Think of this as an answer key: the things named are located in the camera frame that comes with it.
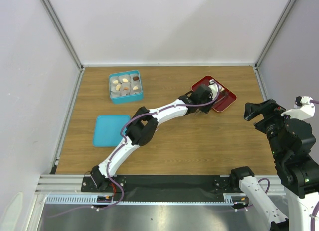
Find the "white arm segment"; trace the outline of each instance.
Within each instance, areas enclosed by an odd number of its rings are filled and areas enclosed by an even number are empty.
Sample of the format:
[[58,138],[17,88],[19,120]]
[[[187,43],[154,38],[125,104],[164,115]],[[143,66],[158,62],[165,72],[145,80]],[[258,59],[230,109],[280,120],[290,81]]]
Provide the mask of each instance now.
[[[311,215],[319,201],[318,192],[306,194],[303,199],[285,187],[288,200],[289,231],[310,231]],[[319,230],[319,222],[315,222],[315,229]]]
[[303,96],[300,100],[302,104],[301,107],[292,108],[281,113],[281,116],[289,115],[290,118],[299,119],[299,120],[306,120],[311,118],[315,114],[315,106],[313,103],[310,102],[312,100],[311,97]]
[[257,212],[262,217],[267,230],[270,229],[271,222],[275,223],[284,222],[286,215],[284,215],[267,196],[265,191],[258,184],[255,177],[247,176],[239,180],[239,188],[244,192],[249,200],[252,201]]
[[[165,105],[160,108],[156,109],[150,109],[150,113],[158,112],[162,108],[171,106],[171,105],[177,105],[177,104],[185,104],[180,99],[177,99],[175,102],[172,102],[171,104]],[[171,120],[173,118],[184,116],[187,112],[188,108],[186,106],[178,106],[178,107],[172,107],[167,110],[164,110],[160,113],[152,115],[154,118],[158,120],[158,125]],[[132,141],[126,136],[126,139],[128,142],[125,144],[124,139],[120,142],[120,144],[113,150],[113,152],[106,158],[102,163],[99,164],[99,171],[102,175],[107,177],[106,174],[106,166],[109,162],[109,159],[111,155],[122,145],[124,146],[116,152],[116,154],[113,156],[110,165],[109,165],[109,175],[112,177],[115,175],[117,169],[120,167],[120,165],[132,154],[133,151],[135,151],[137,148],[139,148],[139,145],[132,145]]]

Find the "food item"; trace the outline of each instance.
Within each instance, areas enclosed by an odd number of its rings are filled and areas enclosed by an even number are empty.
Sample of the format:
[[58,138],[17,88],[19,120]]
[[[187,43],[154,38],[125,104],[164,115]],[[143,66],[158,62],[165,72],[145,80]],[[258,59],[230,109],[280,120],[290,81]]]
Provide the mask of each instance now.
[[121,84],[121,88],[120,88],[120,92],[121,91],[128,91],[128,93],[130,93],[130,91],[131,91],[131,83],[122,83]]
[[132,82],[138,81],[140,79],[138,73],[132,73],[132,74],[130,74],[130,77],[131,77]]
[[125,95],[128,95],[129,93],[130,93],[129,90],[123,90],[120,92],[120,95],[125,96]]
[[118,90],[116,90],[116,86],[114,85],[114,84],[110,84],[110,90],[111,90],[111,92],[113,92],[113,93],[116,93],[116,92],[118,92]]
[[141,88],[141,83],[140,81],[134,81],[131,83],[131,89],[132,90],[137,90]]
[[137,93],[140,93],[140,92],[141,92],[141,90],[140,90],[140,89],[137,89],[137,90],[131,90],[130,95],[132,95],[132,94],[137,94]]
[[111,92],[111,97],[112,98],[117,98],[117,97],[119,97],[120,96],[120,92]]
[[127,83],[131,80],[130,75],[129,74],[124,74],[124,75],[120,75],[119,76],[119,82],[120,83]]
[[119,77],[118,76],[110,77],[110,83],[111,84],[118,84],[119,83]]

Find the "robotic arm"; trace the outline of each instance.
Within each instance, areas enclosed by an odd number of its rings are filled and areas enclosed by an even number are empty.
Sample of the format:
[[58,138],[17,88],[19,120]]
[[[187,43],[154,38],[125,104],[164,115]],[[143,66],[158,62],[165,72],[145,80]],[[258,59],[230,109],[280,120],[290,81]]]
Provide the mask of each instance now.
[[319,230],[314,211],[319,201],[319,166],[309,156],[316,139],[311,126],[303,121],[315,113],[311,101],[311,97],[297,97],[295,108],[288,111],[272,99],[245,105],[245,120],[259,114],[264,117],[254,126],[269,141],[277,174],[285,186],[289,220],[260,188],[249,167],[232,170],[232,183],[248,196],[271,231]]
[[157,127],[173,118],[194,113],[199,109],[208,113],[218,98],[220,85],[214,80],[209,86],[200,85],[190,96],[182,95],[174,102],[156,109],[141,107],[133,118],[121,130],[123,137],[114,151],[101,162],[94,166],[90,176],[99,191],[104,191],[109,185],[108,178],[113,177],[120,165],[140,146],[146,145],[152,139]]

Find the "red tray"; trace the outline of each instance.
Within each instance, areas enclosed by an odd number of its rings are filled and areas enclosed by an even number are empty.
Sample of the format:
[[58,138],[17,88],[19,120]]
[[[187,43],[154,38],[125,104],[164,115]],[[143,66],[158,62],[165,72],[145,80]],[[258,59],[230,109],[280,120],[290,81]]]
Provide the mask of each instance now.
[[199,80],[197,83],[195,83],[193,86],[191,86],[191,90],[195,91],[200,84],[209,85],[209,80],[211,79],[214,79],[217,83],[219,83],[225,89],[222,93],[219,94],[217,102],[212,107],[212,109],[221,113],[230,105],[232,105],[234,101],[236,101],[237,96],[232,91],[230,91],[227,87],[222,85],[217,79],[209,75],[205,76],[201,80]]

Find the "black mounting plate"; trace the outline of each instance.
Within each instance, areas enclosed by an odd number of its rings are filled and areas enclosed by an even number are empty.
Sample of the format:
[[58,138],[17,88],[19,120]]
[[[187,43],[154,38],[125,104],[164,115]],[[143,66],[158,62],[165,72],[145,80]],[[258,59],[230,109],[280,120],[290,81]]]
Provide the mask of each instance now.
[[[112,179],[114,179],[118,184],[123,184],[122,188],[125,190],[125,183],[126,183],[125,176],[116,176],[116,177],[112,177]],[[120,188],[117,187],[116,185],[115,185],[115,188],[116,188],[116,193],[121,192]],[[91,176],[83,177],[81,192],[101,193],[101,191],[99,191],[96,188]],[[103,191],[103,193],[112,193],[112,192],[113,192],[113,188],[111,186],[107,186],[106,189]]]

